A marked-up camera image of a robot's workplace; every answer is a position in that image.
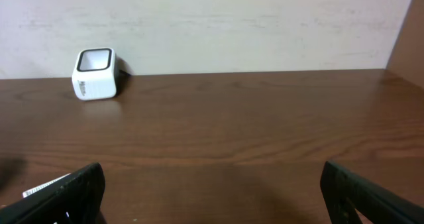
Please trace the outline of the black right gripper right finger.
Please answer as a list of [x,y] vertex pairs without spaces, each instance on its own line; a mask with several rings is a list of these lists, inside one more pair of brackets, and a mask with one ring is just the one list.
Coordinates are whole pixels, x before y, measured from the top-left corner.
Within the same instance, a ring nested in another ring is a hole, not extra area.
[[361,213],[372,223],[423,223],[423,208],[326,161],[320,188],[332,224],[361,223]]

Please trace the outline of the white Panadol medicine box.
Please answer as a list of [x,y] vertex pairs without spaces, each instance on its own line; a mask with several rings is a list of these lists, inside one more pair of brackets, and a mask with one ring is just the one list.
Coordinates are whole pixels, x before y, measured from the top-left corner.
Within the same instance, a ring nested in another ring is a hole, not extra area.
[[50,180],[49,182],[43,183],[43,184],[41,184],[39,186],[36,186],[36,187],[33,187],[33,188],[29,189],[29,190],[24,191],[22,193],[23,198],[26,198],[26,197],[28,197],[28,196],[30,196],[30,195],[32,195],[32,194],[40,191],[41,189],[43,189],[43,188],[45,188],[45,187],[53,184],[54,182],[57,182],[58,180],[61,180],[62,178],[65,178],[68,175],[70,175],[70,174],[66,174],[66,175],[60,176],[59,178],[56,178],[54,180]]

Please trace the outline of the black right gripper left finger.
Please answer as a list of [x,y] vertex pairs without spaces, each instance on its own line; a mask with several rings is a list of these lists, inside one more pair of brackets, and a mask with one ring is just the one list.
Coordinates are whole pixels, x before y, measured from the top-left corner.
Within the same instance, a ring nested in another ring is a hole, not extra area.
[[104,191],[103,169],[92,163],[4,207],[1,222],[95,223]]

